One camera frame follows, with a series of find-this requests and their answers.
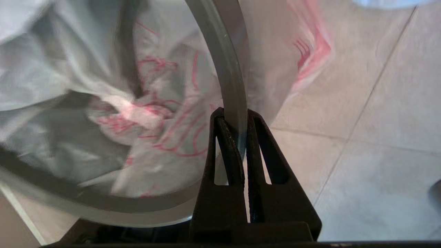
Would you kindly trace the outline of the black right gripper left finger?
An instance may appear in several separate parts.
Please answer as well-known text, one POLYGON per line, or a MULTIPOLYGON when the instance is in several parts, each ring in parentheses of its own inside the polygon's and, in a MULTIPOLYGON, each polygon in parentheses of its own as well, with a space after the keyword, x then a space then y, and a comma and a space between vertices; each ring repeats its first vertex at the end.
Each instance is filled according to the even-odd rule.
POLYGON ((247 223, 244 170, 224 109, 211 114, 207 158, 189 226, 192 242, 233 242, 234 232, 247 223), (225 165, 227 185, 215 184, 216 144, 225 165))

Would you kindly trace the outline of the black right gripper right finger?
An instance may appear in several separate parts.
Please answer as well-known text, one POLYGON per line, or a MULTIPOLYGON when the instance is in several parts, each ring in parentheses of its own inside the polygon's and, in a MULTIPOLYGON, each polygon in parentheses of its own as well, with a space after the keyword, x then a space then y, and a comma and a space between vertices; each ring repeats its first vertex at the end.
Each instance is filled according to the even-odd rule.
POLYGON ((247 173, 252 224, 266 237, 317 241, 322 222, 263 117, 248 111, 247 173))

